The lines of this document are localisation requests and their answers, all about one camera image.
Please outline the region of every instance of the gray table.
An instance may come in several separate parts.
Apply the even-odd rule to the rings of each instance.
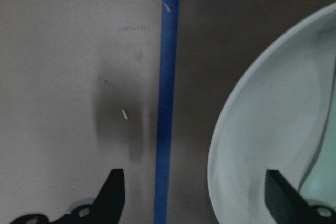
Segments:
[[[226,98],[272,41],[334,1],[181,0],[168,223],[217,223],[206,165]],[[0,4],[0,222],[54,220],[124,168],[120,223],[152,223],[161,0]]]

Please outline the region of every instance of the black robotic claw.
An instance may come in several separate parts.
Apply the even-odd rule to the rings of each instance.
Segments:
[[[265,204],[277,224],[335,224],[336,212],[309,206],[278,170],[267,170]]]
[[[125,204],[124,172],[112,170],[92,205],[82,205],[52,224],[118,224]],[[21,216],[11,224],[50,224],[41,214]]]

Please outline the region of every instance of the blue tape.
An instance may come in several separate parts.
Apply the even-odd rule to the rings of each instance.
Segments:
[[[154,224],[166,224],[179,0],[162,0]]]

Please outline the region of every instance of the white bowl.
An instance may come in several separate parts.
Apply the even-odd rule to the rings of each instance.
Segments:
[[[321,141],[335,59],[333,4],[282,35],[240,79],[209,152],[209,194],[221,224],[274,223],[264,203],[266,169],[299,188]]]

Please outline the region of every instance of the white speck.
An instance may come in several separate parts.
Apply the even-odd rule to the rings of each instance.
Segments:
[[[166,7],[166,9],[167,9],[167,12],[169,12],[169,13],[170,13],[170,8],[169,8],[168,4],[164,3],[164,6]]]
[[[122,114],[123,114],[124,118],[127,120],[127,119],[128,119],[128,117],[127,117],[126,111],[125,111],[125,110],[121,110],[121,112],[122,112]]]

